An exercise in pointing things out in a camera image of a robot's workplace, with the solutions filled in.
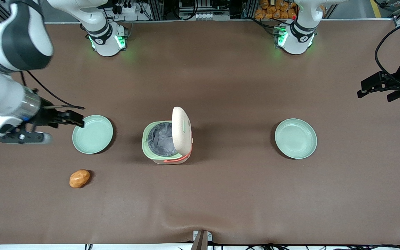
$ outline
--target mint green plate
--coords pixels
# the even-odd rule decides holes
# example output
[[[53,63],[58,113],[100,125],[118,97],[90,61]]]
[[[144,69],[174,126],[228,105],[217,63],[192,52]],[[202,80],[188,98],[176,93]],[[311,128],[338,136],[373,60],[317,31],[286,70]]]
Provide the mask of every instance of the mint green plate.
[[[291,118],[281,122],[275,133],[280,151],[293,159],[306,158],[316,150],[317,136],[305,121]]]
[[[112,140],[112,123],[104,116],[92,115],[85,117],[84,128],[76,126],[73,129],[72,142],[82,153],[93,154],[105,149]]]

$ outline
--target brown table surface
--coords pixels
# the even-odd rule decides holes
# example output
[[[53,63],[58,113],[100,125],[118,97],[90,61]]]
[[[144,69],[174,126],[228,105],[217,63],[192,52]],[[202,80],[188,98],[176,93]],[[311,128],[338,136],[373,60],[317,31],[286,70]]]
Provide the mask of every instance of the brown table surface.
[[[137,24],[127,51],[103,58],[78,25],[49,25],[54,58],[35,76],[85,116],[112,119],[116,140],[83,155],[67,125],[40,128],[50,145],[0,143],[0,244],[183,242],[198,229],[225,244],[400,244],[400,100],[356,95],[393,27],[325,21],[292,56],[253,22]],[[396,70],[400,31],[379,56]],[[141,136],[174,106],[191,119],[193,152],[159,166]],[[305,160],[274,143],[291,117],[318,136]],[[70,188],[82,168],[92,182]]]

